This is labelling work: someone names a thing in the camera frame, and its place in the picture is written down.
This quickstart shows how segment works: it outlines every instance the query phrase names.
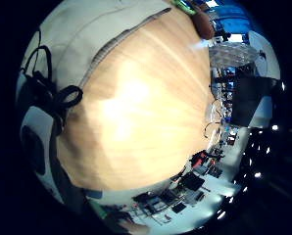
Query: fisheye lens view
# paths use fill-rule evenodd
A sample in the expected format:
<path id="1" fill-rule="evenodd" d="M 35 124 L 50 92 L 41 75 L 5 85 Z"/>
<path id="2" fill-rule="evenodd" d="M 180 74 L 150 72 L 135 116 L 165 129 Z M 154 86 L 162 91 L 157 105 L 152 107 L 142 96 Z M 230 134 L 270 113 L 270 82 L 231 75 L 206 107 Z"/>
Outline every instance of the fisheye lens view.
<path id="1" fill-rule="evenodd" d="M 264 2 L 4 6 L 0 24 L 17 26 L 0 223 L 20 234 L 292 231 L 292 5 Z"/>

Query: floor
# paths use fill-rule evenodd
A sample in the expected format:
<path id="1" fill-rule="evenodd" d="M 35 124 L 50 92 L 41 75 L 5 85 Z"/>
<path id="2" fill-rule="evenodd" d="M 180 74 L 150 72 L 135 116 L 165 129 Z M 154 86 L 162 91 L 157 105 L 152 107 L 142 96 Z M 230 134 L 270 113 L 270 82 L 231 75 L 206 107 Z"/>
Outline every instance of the floor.
<path id="1" fill-rule="evenodd" d="M 206 180 L 203 187 L 210 189 L 211 192 L 200 188 L 199 190 L 203 191 L 206 197 L 193 207 L 187 206 L 179 213 L 175 213 L 171 208 L 168 208 L 156 215 L 146 216 L 141 210 L 131 210 L 134 204 L 134 201 L 131 199 L 132 197 L 147 191 L 160 193 L 164 189 L 173 186 L 169 179 L 139 189 L 103 192 L 102 199 L 91 200 L 101 205 L 126 205 L 126 208 L 129 210 L 136 223 L 146 224 L 151 228 L 150 235 L 171 235 L 193 230 L 194 228 L 202 226 L 219 210 L 225 196 L 231 197 L 240 190 L 239 185 L 233 185 L 230 182 L 238 172 L 241 157 L 249 139 L 249 134 L 250 129 L 245 127 L 240 128 L 237 132 L 234 146 L 222 146 L 225 158 L 219 163 L 219 167 L 223 170 L 221 176 L 219 179 L 209 175 L 202 176 L 202 178 Z M 189 170 L 190 162 L 186 164 L 186 170 L 183 174 Z"/>

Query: ceiling light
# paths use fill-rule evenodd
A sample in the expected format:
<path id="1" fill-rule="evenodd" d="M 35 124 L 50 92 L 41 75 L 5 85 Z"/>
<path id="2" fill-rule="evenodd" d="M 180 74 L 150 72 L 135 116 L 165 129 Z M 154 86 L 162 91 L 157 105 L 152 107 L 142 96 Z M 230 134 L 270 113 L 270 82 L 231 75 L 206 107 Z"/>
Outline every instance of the ceiling light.
<path id="1" fill-rule="evenodd" d="M 260 172 L 255 173 L 254 175 L 256 178 L 260 178 L 262 176 L 262 174 Z"/>
<path id="2" fill-rule="evenodd" d="M 221 218 L 223 218 L 223 217 L 224 217 L 224 215 L 225 215 L 225 211 L 224 211 L 224 212 L 222 212 L 222 213 L 221 213 L 221 215 L 219 215 L 219 216 L 218 216 L 218 219 L 221 219 Z"/>

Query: black background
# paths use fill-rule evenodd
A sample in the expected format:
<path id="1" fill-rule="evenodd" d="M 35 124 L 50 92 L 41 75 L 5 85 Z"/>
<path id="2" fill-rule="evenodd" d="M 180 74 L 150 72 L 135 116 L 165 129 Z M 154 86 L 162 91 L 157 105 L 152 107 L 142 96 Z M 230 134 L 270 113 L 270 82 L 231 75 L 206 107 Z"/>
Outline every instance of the black background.
<path id="1" fill-rule="evenodd" d="M 14 96 L 24 50 L 36 27 L 58 0 L 0 1 L 0 234 L 106 234 L 89 227 L 56 203 L 31 172 L 15 127 Z M 292 1 L 240 1 L 263 27 L 278 57 L 286 92 L 277 96 L 275 121 L 267 134 L 274 160 L 268 180 L 253 190 L 232 216 L 215 222 L 209 234 L 292 232 Z"/>

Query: table surface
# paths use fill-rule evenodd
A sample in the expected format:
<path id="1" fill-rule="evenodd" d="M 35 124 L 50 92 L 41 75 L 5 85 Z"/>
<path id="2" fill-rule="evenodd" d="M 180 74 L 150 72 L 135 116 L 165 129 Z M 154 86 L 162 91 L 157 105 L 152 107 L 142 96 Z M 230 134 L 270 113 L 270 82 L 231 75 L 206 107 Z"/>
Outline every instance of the table surface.
<path id="1" fill-rule="evenodd" d="M 92 73 L 58 138 L 72 183 L 92 190 L 140 188 L 179 173 L 206 149 L 213 101 L 208 49 L 190 19 L 172 10 L 117 46 Z"/>

